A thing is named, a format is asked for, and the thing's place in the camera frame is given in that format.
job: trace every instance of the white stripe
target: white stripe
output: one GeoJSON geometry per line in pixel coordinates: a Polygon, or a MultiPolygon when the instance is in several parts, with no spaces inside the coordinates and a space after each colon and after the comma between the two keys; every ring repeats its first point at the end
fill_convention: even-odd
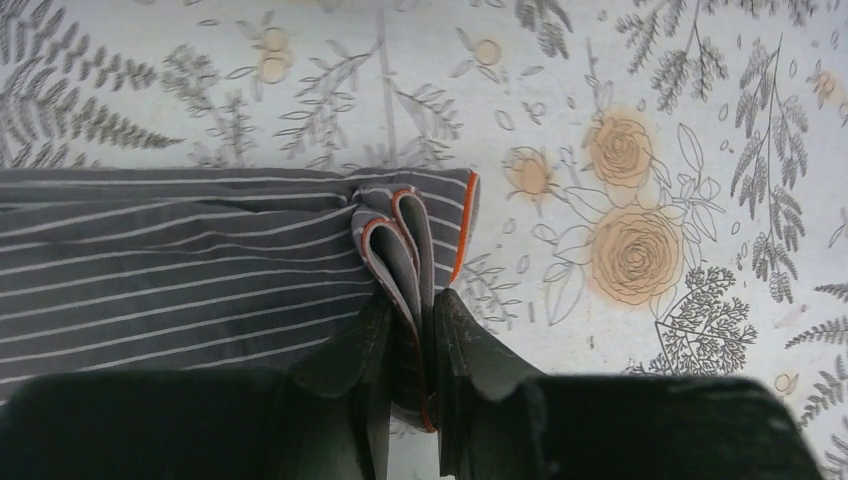
{"type": "Polygon", "coordinates": [[[21,355],[21,356],[18,356],[18,357],[0,358],[0,364],[20,362],[20,361],[25,361],[25,360],[38,360],[38,359],[41,359],[41,358],[58,357],[58,356],[62,356],[62,355],[70,355],[70,354],[74,354],[74,353],[87,352],[87,351],[90,351],[90,350],[96,350],[98,348],[109,347],[109,346],[112,346],[112,345],[119,345],[121,343],[134,342],[136,340],[144,340],[146,338],[153,338],[153,337],[158,337],[158,336],[162,336],[162,335],[168,335],[168,334],[171,334],[171,333],[182,332],[182,331],[185,331],[185,330],[193,330],[195,328],[208,327],[210,325],[217,325],[219,323],[230,322],[230,321],[233,321],[233,320],[241,320],[241,319],[244,319],[244,318],[250,318],[250,317],[254,317],[254,316],[258,316],[258,315],[268,315],[268,314],[272,314],[272,313],[287,312],[287,311],[290,311],[290,310],[313,307],[315,305],[322,305],[322,304],[334,302],[334,301],[337,301],[337,300],[347,300],[349,298],[357,298],[357,297],[370,297],[371,295],[372,295],[371,292],[348,293],[346,295],[339,295],[339,296],[331,297],[331,298],[322,298],[320,300],[312,300],[312,301],[309,301],[309,302],[298,303],[296,305],[286,305],[284,307],[269,308],[269,309],[266,309],[266,310],[250,312],[250,313],[246,313],[246,314],[242,313],[242,314],[239,314],[239,315],[230,315],[228,317],[221,317],[221,318],[216,318],[216,319],[213,319],[213,320],[205,320],[203,322],[190,323],[188,325],[180,325],[179,327],[171,327],[171,328],[166,328],[164,330],[156,330],[154,332],[140,333],[138,335],[132,335],[132,336],[129,336],[129,337],[118,338],[118,339],[115,339],[115,340],[108,340],[108,341],[100,342],[100,343],[92,343],[92,344],[83,345],[83,346],[80,346],[80,347],[67,348],[67,349],[64,349],[64,350],[54,350],[52,352],[43,352],[43,353],[36,353],[36,354],[31,354],[31,355],[21,355]]]}
{"type": "Polygon", "coordinates": [[[28,334],[25,334],[25,335],[18,335],[18,336],[14,336],[14,337],[0,338],[0,344],[19,342],[19,341],[22,341],[22,340],[31,340],[33,338],[41,338],[41,337],[46,337],[46,336],[49,336],[49,335],[56,335],[56,334],[59,334],[59,333],[73,332],[75,330],[82,330],[82,329],[85,329],[85,328],[99,327],[101,325],[109,325],[109,324],[112,324],[112,323],[124,322],[124,321],[127,321],[127,320],[133,320],[133,319],[136,319],[136,318],[143,318],[143,317],[147,317],[147,316],[158,315],[160,313],[171,313],[171,312],[175,312],[175,311],[179,311],[179,310],[185,310],[185,309],[194,308],[194,307],[203,307],[203,306],[212,305],[212,304],[215,304],[215,303],[228,302],[230,300],[241,300],[241,299],[244,299],[244,298],[256,297],[256,296],[265,295],[265,294],[268,294],[268,293],[279,293],[279,292],[285,292],[285,291],[288,291],[288,290],[297,290],[297,289],[300,289],[300,288],[324,287],[324,286],[328,286],[328,285],[343,285],[343,284],[346,284],[346,285],[369,285],[373,282],[374,282],[374,279],[369,279],[367,281],[362,281],[362,282],[353,282],[353,281],[316,282],[316,283],[305,283],[305,284],[298,284],[298,285],[287,285],[285,287],[268,288],[268,289],[265,289],[265,290],[257,290],[255,292],[250,292],[250,293],[245,293],[245,294],[240,294],[240,295],[230,295],[230,296],[227,296],[227,297],[218,297],[218,298],[214,298],[214,299],[207,299],[207,300],[201,300],[201,301],[197,301],[197,302],[184,303],[184,304],[181,304],[181,305],[176,305],[176,306],[171,306],[171,307],[156,308],[156,309],[153,309],[153,310],[146,310],[144,312],[136,312],[136,313],[131,313],[131,314],[127,314],[127,315],[121,315],[121,316],[118,316],[118,317],[107,318],[107,319],[104,319],[104,320],[97,320],[97,321],[94,321],[94,322],[81,323],[81,324],[78,324],[78,325],[71,325],[71,326],[62,327],[62,328],[54,328],[52,330],[44,330],[44,331],[41,331],[41,332],[28,333],[28,334]]]}
{"type": "MultiPolygon", "coordinates": [[[[8,188],[21,188],[32,190],[32,185],[27,183],[11,183],[11,184],[3,184],[4,189],[8,188]]],[[[221,195],[204,195],[204,196],[194,196],[194,197],[182,197],[180,195],[157,195],[153,197],[141,197],[141,198],[110,198],[105,201],[114,201],[114,202],[122,202],[122,201],[151,201],[151,200],[179,200],[180,202],[204,202],[209,200],[225,200],[225,201],[241,201],[241,200],[292,200],[292,199],[301,199],[301,198],[337,198],[340,200],[348,201],[348,197],[340,194],[340,193],[332,193],[332,192],[317,192],[317,193],[292,193],[286,195],[248,195],[243,197],[226,197],[221,195]]],[[[92,198],[86,200],[70,200],[70,201],[58,201],[58,202],[9,202],[9,203],[0,203],[0,207],[12,206],[12,207],[27,207],[30,205],[41,206],[56,206],[62,207],[67,205],[78,205],[80,203],[100,203],[103,202],[103,199],[100,198],[92,198]]]]}
{"type": "MultiPolygon", "coordinates": [[[[198,254],[198,253],[205,253],[205,252],[206,252],[206,250],[197,250],[197,251],[193,251],[193,252],[154,252],[154,251],[147,251],[147,250],[142,250],[142,251],[129,250],[129,251],[125,251],[125,252],[99,253],[97,255],[88,255],[88,256],[85,256],[85,257],[71,258],[71,259],[67,259],[67,260],[56,260],[54,262],[44,262],[44,263],[39,263],[39,264],[36,264],[36,265],[27,265],[25,267],[15,267],[15,268],[9,268],[9,269],[6,269],[6,270],[0,270],[0,276],[12,275],[12,274],[21,273],[21,272],[29,272],[29,271],[32,271],[32,270],[42,270],[42,269],[51,268],[51,267],[62,267],[62,266],[66,266],[66,265],[73,265],[75,263],[83,263],[83,262],[87,262],[87,261],[97,261],[97,260],[106,260],[106,259],[109,259],[109,258],[129,257],[129,256],[132,256],[132,255],[161,255],[163,253],[166,253],[166,254],[169,254],[169,255],[195,255],[195,254],[198,254]]],[[[235,259],[255,259],[255,260],[264,260],[264,261],[268,261],[268,262],[312,263],[312,262],[321,262],[321,261],[324,261],[324,260],[335,260],[337,258],[344,258],[345,256],[350,255],[352,253],[356,253],[356,248],[351,248],[350,250],[346,250],[346,251],[341,252],[341,253],[334,253],[334,254],[331,254],[331,255],[323,256],[323,257],[306,258],[306,259],[301,259],[301,258],[298,258],[298,259],[267,258],[267,257],[258,256],[258,255],[248,255],[248,256],[232,257],[232,258],[234,260],[235,259]]]]}
{"type": "Polygon", "coordinates": [[[436,240],[435,238],[434,238],[434,239],[432,239],[431,241],[433,242],[433,245],[438,245],[438,246],[440,246],[440,247],[447,248],[447,249],[452,250],[452,251],[454,251],[454,252],[457,250],[456,245],[451,245],[451,244],[450,244],[450,243],[448,243],[448,242],[443,242],[443,241],[441,241],[441,240],[436,240]]]}
{"type": "MultiPolygon", "coordinates": [[[[345,269],[345,270],[339,270],[338,273],[355,272],[357,270],[362,270],[363,268],[365,268],[365,265],[360,265],[358,267],[348,268],[348,269],[345,269]]],[[[171,292],[171,291],[175,291],[175,290],[183,290],[183,289],[186,289],[186,288],[199,287],[199,286],[202,286],[202,285],[212,285],[212,284],[217,284],[217,283],[229,282],[229,281],[233,281],[233,280],[243,280],[245,278],[274,276],[274,275],[278,275],[278,274],[281,274],[281,273],[285,273],[285,272],[280,271],[280,270],[260,270],[260,271],[256,271],[256,272],[239,273],[237,275],[227,275],[225,277],[205,278],[203,280],[197,280],[197,281],[194,281],[194,282],[180,283],[180,284],[177,284],[177,285],[168,285],[167,287],[148,288],[147,290],[134,290],[134,291],[128,292],[128,293],[119,293],[119,294],[116,294],[116,295],[107,295],[107,296],[103,296],[103,297],[91,298],[91,299],[88,299],[88,300],[80,300],[78,302],[65,303],[65,304],[62,304],[62,305],[54,305],[52,307],[37,308],[35,310],[26,310],[26,311],[18,312],[18,313],[8,313],[6,315],[0,315],[0,322],[6,321],[6,320],[14,320],[16,318],[31,317],[33,315],[42,315],[42,314],[45,314],[45,313],[61,312],[62,310],[68,310],[68,309],[71,309],[71,308],[88,307],[88,306],[91,306],[91,305],[97,305],[97,304],[100,304],[100,303],[107,303],[107,302],[111,302],[111,301],[114,301],[114,300],[127,300],[127,299],[131,299],[131,298],[143,297],[145,295],[152,295],[152,294],[156,294],[156,293],[164,293],[164,292],[171,292]]]]}
{"type": "MultiPolygon", "coordinates": [[[[9,290],[7,292],[0,292],[0,298],[5,297],[13,297],[16,295],[25,295],[28,293],[41,293],[48,290],[56,290],[59,288],[66,287],[74,287],[78,285],[85,285],[86,283],[94,283],[100,282],[103,280],[114,280],[117,278],[125,278],[125,277],[133,277],[136,275],[142,275],[147,273],[155,273],[155,272],[167,272],[169,270],[177,270],[180,268],[189,268],[189,267],[197,267],[203,265],[209,265],[213,263],[226,263],[233,262],[236,260],[245,260],[245,259],[256,259],[257,257],[224,257],[224,258],[215,258],[212,260],[198,260],[196,262],[185,262],[185,263],[176,263],[172,265],[164,265],[158,267],[149,267],[149,268],[141,268],[138,270],[130,270],[128,272],[121,273],[111,273],[109,275],[99,275],[96,277],[84,277],[79,280],[72,280],[69,282],[61,282],[54,283],[50,285],[39,285],[38,287],[30,287],[30,288],[22,288],[20,290],[9,290]]],[[[356,268],[342,269],[342,270],[298,270],[298,269],[283,269],[283,270],[275,270],[278,273],[344,273],[344,272],[352,272],[363,268],[363,266],[359,266],[356,268]]]]}
{"type": "Polygon", "coordinates": [[[356,208],[359,208],[359,205],[348,205],[347,207],[340,208],[338,210],[334,210],[331,213],[328,213],[327,215],[324,215],[324,216],[321,216],[321,217],[318,217],[318,218],[311,218],[309,220],[304,220],[302,222],[292,223],[290,225],[284,225],[284,226],[279,227],[279,228],[272,228],[271,230],[263,230],[261,232],[228,233],[226,235],[228,237],[235,237],[235,238],[256,237],[256,236],[259,236],[260,234],[262,234],[262,235],[274,235],[274,234],[277,234],[277,233],[288,232],[290,230],[294,230],[294,229],[300,228],[300,227],[308,227],[310,225],[316,225],[316,224],[319,224],[319,223],[321,223],[325,220],[330,220],[332,218],[336,218],[340,215],[346,214],[347,212],[349,212],[353,209],[356,209],[356,208]]]}
{"type": "Polygon", "coordinates": [[[359,189],[359,193],[362,195],[368,195],[369,193],[385,193],[389,198],[392,198],[395,194],[394,191],[389,190],[386,187],[361,188],[359,189]]]}
{"type": "Polygon", "coordinates": [[[451,223],[451,222],[444,220],[444,219],[441,219],[439,217],[429,217],[429,220],[433,223],[438,223],[439,225],[444,225],[446,227],[450,227],[450,228],[452,228],[456,231],[462,231],[462,228],[460,228],[459,225],[456,225],[454,223],[451,223]]]}
{"type": "MultiPolygon", "coordinates": [[[[234,217],[246,217],[249,215],[267,215],[272,212],[263,212],[263,213],[253,213],[253,212],[227,212],[227,213],[211,213],[211,214],[203,214],[203,215],[192,215],[188,217],[182,217],[177,220],[171,220],[170,222],[159,223],[150,227],[145,228],[137,228],[135,230],[128,230],[123,233],[116,233],[113,235],[104,235],[101,237],[87,238],[85,240],[77,240],[75,242],[64,242],[65,244],[72,245],[85,245],[90,243],[103,242],[108,240],[123,240],[131,237],[135,237],[138,235],[143,235],[145,233],[155,232],[157,230],[165,230],[168,227],[178,226],[184,223],[189,223],[194,220],[210,220],[213,218],[234,218],[234,217]]],[[[45,245],[52,245],[50,242],[33,242],[33,243],[24,243],[21,245],[10,245],[8,247],[0,248],[0,253],[5,252],[15,252],[19,250],[27,250],[35,247],[43,247],[45,245]]]]}
{"type": "Polygon", "coordinates": [[[219,367],[221,365],[227,365],[227,364],[230,364],[230,363],[244,362],[244,361],[247,361],[247,360],[256,360],[257,358],[262,358],[262,357],[270,357],[270,356],[276,355],[278,353],[286,353],[286,352],[292,352],[292,351],[295,351],[295,350],[300,350],[301,348],[314,347],[315,345],[320,345],[320,344],[326,342],[329,339],[330,339],[330,337],[324,337],[324,338],[321,338],[321,339],[318,339],[318,340],[313,340],[311,342],[301,343],[299,345],[292,345],[290,347],[278,348],[276,350],[268,350],[267,352],[255,353],[253,355],[247,355],[245,357],[231,358],[231,359],[227,359],[227,360],[219,360],[217,362],[209,362],[209,363],[204,363],[204,364],[201,364],[201,365],[193,365],[191,367],[188,367],[186,370],[194,370],[196,368],[219,367]]]}
{"type": "MultiPolygon", "coordinates": [[[[78,371],[79,372],[90,372],[90,371],[93,371],[93,370],[102,370],[104,368],[112,368],[112,367],[117,367],[117,366],[120,366],[120,365],[126,365],[128,363],[135,363],[135,362],[140,362],[140,361],[143,361],[143,360],[150,360],[151,358],[167,357],[169,355],[174,355],[174,354],[177,354],[177,353],[185,353],[185,352],[191,352],[193,350],[201,350],[201,349],[206,348],[206,347],[214,347],[216,345],[224,345],[224,344],[227,344],[227,343],[239,342],[239,341],[242,341],[242,340],[248,340],[248,339],[251,339],[251,338],[261,337],[261,336],[264,336],[264,335],[273,335],[275,333],[287,332],[289,330],[296,330],[296,329],[299,329],[299,328],[302,328],[302,327],[308,327],[308,326],[312,326],[312,325],[318,325],[318,324],[321,324],[321,323],[330,322],[330,321],[333,321],[333,320],[339,320],[339,319],[342,319],[342,318],[353,317],[353,316],[356,315],[356,313],[357,312],[348,312],[348,313],[343,313],[341,315],[333,315],[332,317],[326,317],[326,318],[321,318],[321,319],[318,319],[318,320],[312,320],[310,322],[298,323],[297,325],[287,325],[285,327],[277,327],[277,328],[272,328],[272,329],[269,329],[269,330],[262,330],[260,332],[246,333],[244,335],[234,335],[232,337],[227,337],[227,338],[219,338],[218,340],[212,340],[212,341],[209,341],[209,342],[203,342],[203,343],[198,343],[198,344],[195,344],[195,345],[189,345],[187,347],[172,348],[170,350],[164,350],[164,351],[156,352],[156,353],[148,353],[148,354],[145,354],[145,355],[136,355],[134,357],[123,358],[121,360],[115,360],[113,362],[101,363],[99,365],[92,365],[90,367],[81,368],[78,371]]],[[[232,361],[230,363],[237,362],[239,358],[244,358],[244,357],[233,358],[233,359],[231,359],[232,361]]],[[[200,367],[200,366],[199,365],[192,365],[191,367],[187,367],[187,368],[195,368],[195,367],[200,367]]]]}
{"type": "Polygon", "coordinates": [[[373,216],[380,217],[380,218],[382,218],[383,220],[391,220],[391,218],[389,218],[389,216],[388,216],[388,215],[385,215],[385,214],[383,214],[383,213],[380,213],[380,212],[378,212],[378,211],[376,211],[376,210],[371,210],[370,208],[369,208],[369,209],[364,209],[364,210],[363,210],[363,209],[360,209],[360,210],[357,210],[357,211],[353,212],[353,216],[357,216],[357,215],[370,215],[370,216],[372,216],[372,217],[373,217],[373,216]]]}
{"type": "MultiPolygon", "coordinates": [[[[286,231],[289,231],[289,230],[293,230],[295,228],[321,223],[324,220],[336,217],[338,215],[341,215],[342,213],[346,213],[347,210],[350,210],[350,209],[355,208],[355,207],[356,207],[355,205],[351,205],[349,207],[345,207],[345,208],[340,209],[340,210],[334,210],[333,213],[330,213],[328,215],[324,215],[323,217],[313,218],[313,219],[310,219],[310,220],[305,220],[303,222],[299,222],[299,223],[292,224],[292,225],[286,225],[284,227],[279,227],[279,228],[275,228],[275,229],[271,229],[271,230],[263,230],[261,232],[223,233],[223,232],[218,232],[218,231],[207,230],[207,231],[205,231],[205,232],[203,232],[199,235],[195,235],[194,237],[185,238],[185,239],[182,239],[182,240],[178,240],[176,242],[165,243],[165,244],[152,244],[152,245],[149,246],[149,248],[175,247],[175,246],[184,245],[186,243],[193,242],[195,240],[200,240],[201,238],[205,238],[205,237],[208,237],[210,235],[223,235],[223,236],[229,236],[229,237],[257,237],[257,236],[261,236],[261,235],[273,235],[273,234],[278,234],[278,233],[286,232],[286,231]]],[[[85,244],[91,244],[91,243],[97,243],[97,242],[109,241],[109,240],[123,240],[123,239],[126,239],[126,238],[131,238],[131,237],[134,237],[134,236],[143,235],[145,233],[151,233],[151,232],[155,232],[155,231],[158,231],[158,230],[165,230],[168,227],[177,226],[177,225],[180,225],[180,224],[183,224],[183,223],[189,223],[189,222],[194,221],[194,220],[209,220],[209,219],[212,219],[212,218],[233,218],[233,217],[243,217],[243,216],[250,216],[250,215],[257,216],[257,215],[268,215],[268,214],[272,214],[272,213],[279,213],[279,212],[260,212],[260,213],[230,212],[230,213],[192,215],[192,216],[188,216],[188,217],[182,217],[182,218],[179,218],[177,220],[172,220],[170,222],[159,223],[159,224],[156,224],[156,225],[152,225],[150,227],[130,230],[130,231],[127,231],[127,232],[124,232],[124,233],[117,233],[117,234],[113,234],[113,235],[104,235],[104,236],[95,237],[95,238],[87,238],[85,240],[77,240],[77,241],[74,241],[74,242],[64,242],[64,244],[85,245],[85,244]]],[[[333,240],[333,239],[339,238],[340,236],[341,235],[337,234],[337,235],[334,235],[332,237],[326,237],[326,238],[320,239],[320,241],[316,241],[314,244],[333,240]]],[[[25,244],[21,244],[21,245],[10,245],[8,247],[0,248],[0,253],[27,250],[27,249],[30,249],[30,248],[43,247],[43,246],[48,246],[48,245],[53,245],[53,243],[51,243],[51,242],[33,242],[33,243],[25,243],[25,244]]],[[[196,251],[196,252],[192,252],[192,253],[199,253],[201,251],[211,251],[211,250],[226,247],[226,246],[237,246],[237,247],[244,248],[246,250],[257,250],[257,251],[271,252],[271,251],[290,250],[292,248],[298,248],[300,246],[306,246],[306,244],[294,245],[294,246],[288,246],[288,247],[269,247],[269,248],[247,247],[247,246],[236,245],[236,244],[221,244],[221,245],[216,245],[215,247],[212,247],[211,249],[200,250],[200,251],[196,251]]]]}
{"type": "Polygon", "coordinates": [[[456,207],[460,210],[465,209],[465,205],[463,205],[463,204],[461,204],[457,201],[451,200],[450,198],[443,197],[441,195],[436,195],[435,193],[421,192],[420,195],[424,198],[430,198],[430,199],[436,200],[438,202],[447,203],[448,205],[452,205],[452,206],[454,206],[454,207],[456,207]]]}
{"type": "MultiPolygon", "coordinates": [[[[125,170],[125,173],[132,174],[133,170],[125,170]]],[[[411,175],[414,177],[432,178],[447,183],[459,185],[462,188],[467,188],[468,183],[455,178],[440,177],[423,172],[411,171],[392,171],[387,173],[375,173],[371,175],[350,175],[347,177],[326,177],[326,178],[284,178],[284,177],[227,177],[227,178],[184,178],[172,180],[23,180],[17,182],[27,183],[29,185],[173,185],[173,184],[203,184],[203,183],[250,183],[250,182],[280,182],[280,183],[304,183],[304,182],[345,182],[348,180],[367,180],[373,178],[386,178],[397,176],[398,174],[411,175]]]]}
{"type": "Polygon", "coordinates": [[[102,220],[108,217],[114,217],[117,215],[123,215],[125,213],[135,213],[142,212],[144,210],[153,210],[159,207],[166,207],[169,205],[176,205],[178,202],[160,202],[160,203],[151,203],[145,205],[135,205],[133,207],[128,208],[119,208],[117,210],[109,210],[101,213],[92,213],[89,215],[81,215],[79,217],[69,218],[66,220],[57,220],[55,222],[42,223],[39,225],[35,225],[33,227],[27,228],[19,228],[17,230],[12,230],[11,232],[3,232],[0,233],[0,238],[13,237],[15,235],[25,235],[27,233],[33,232],[43,232],[45,230],[50,230],[57,227],[65,227],[68,225],[73,225],[76,223],[83,223],[88,220],[102,220]]]}

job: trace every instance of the gray fabric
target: gray fabric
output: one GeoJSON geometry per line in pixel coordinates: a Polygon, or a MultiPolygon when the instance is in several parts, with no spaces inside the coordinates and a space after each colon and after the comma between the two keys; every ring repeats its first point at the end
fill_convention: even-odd
{"type": "Polygon", "coordinates": [[[416,381],[394,386],[410,390],[412,395],[396,397],[392,411],[410,425],[432,431],[429,413],[425,414],[428,400],[424,378],[425,358],[430,355],[427,340],[432,340],[427,332],[432,331],[435,295],[433,243],[427,207],[423,195],[411,186],[367,186],[360,192],[366,196],[376,195],[370,203],[393,213],[391,217],[376,217],[365,224],[362,224],[363,219],[355,219],[354,235],[361,232],[362,239],[356,244],[362,258],[397,306],[400,320],[406,323],[406,328],[402,329],[402,349],[406,351],[396,352],[397,361],[415,359],[416,363],[411,369],[418,377],[416,381]]]}
{"type": "Polygon", "coordinates": [[[414,255],[419,289],[398,190],[426,206],[427,228],[409,221],[444,288],[474,217],[468,170],[0,171],[0,403],[51,372],[291,364],[378,288],[370,221],[395,225],[388,275],[414,255]]]}

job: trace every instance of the black plastic part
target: black plastic part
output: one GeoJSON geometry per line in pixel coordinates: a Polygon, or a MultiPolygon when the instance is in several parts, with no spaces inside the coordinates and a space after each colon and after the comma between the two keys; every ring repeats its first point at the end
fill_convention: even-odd
{"type": "MultiPolygon", "coordinates": [[[[0,414],[0,479],[386,480],[394,315],[375,294],[287,372],[38,378],[0,414]]],[[[433,321],[443,475],[821,480],[786,409],[756,382],[545,376],[452,290],[433,321]]]]}

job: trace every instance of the orange rose illustration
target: orange rose illustration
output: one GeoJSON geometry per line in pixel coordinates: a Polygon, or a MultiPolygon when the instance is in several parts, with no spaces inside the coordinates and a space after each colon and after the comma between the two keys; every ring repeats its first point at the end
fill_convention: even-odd
{"type": "Polygon", "coordinates": [[[683,230],[663,212],[613,208],[589,240],[597,285],[619,302],[640,305],[673,287],[683,273],[683,230]]]}
{"type": "Polygon", "coordinates": [[[600,127],[589,129],[585,146],[613,203],[619,207],[632,203],[648,180],[654,155],[645,127],[634,120],[606,117],[600,127]]]}

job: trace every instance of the orange edge trim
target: orange edge trim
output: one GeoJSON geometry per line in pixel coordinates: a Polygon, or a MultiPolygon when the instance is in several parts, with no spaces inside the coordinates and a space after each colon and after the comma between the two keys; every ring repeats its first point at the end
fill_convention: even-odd
{"type": "MultiPolygon", "coordinates": [[[[363,229],[362,229],[362,237],[360,238],[360,241],[362,242],[363,246],[365,245],[366,235],[371,230],[371,228],[377,223],[385,223],[391,228],[397,228],[397,226],[393,225],[392,222],[390,222],[389,220],[386,220],[384,218],[375,218],[375,219],[371,220],[370,222],[366,223],[365,227],[363,227],[363,229]]],[[[363,250],[363,252],[368,252],[367,248],[363,248],[362,250],[363,250]]],[[[413,334],[412,338],[414,340],[413,343],[414,343],[414,346],[415,346],[415,364],[418,367],[418,369],[417,369],[418,370],[418,375],[417,375],[418,382],[417,383],[418,383],[418,404],[419,404],[419,407],[420,407],[419,414],[421,415],[421,423],[424,424],[424,429],[427,431],[427,433],[434,433],[437,430],[436,430],[436,427],[433,426],[433,422],[430,419],[430,411],[427,408],[427,405],[428,405],[427,404],[427,387],[426,387],[426,382],[424,380],[424,357],[421,354],[421,344],[418,342],[418,336],[414,335],[415,332],[412,332],[412,334],[413,334]]]]}
{"type": "Polygon", "coordinates": [[[462,269],[462,261],[465,259],[465,249],[468,246],[468,234],[471,229],[471,209],[473,208],[474,193],[477,190],[477,179],[479,176],[475,172],[471,172],[471,177],[468,179],[468,187],[465,189],[465,201],[462,208],[462,226],[459,230],[459,246],[456,249],[456,262],[453,264],[453,272],[451,273],[450,283],[456,280],[459,276],[459,271],[462,269]]]}

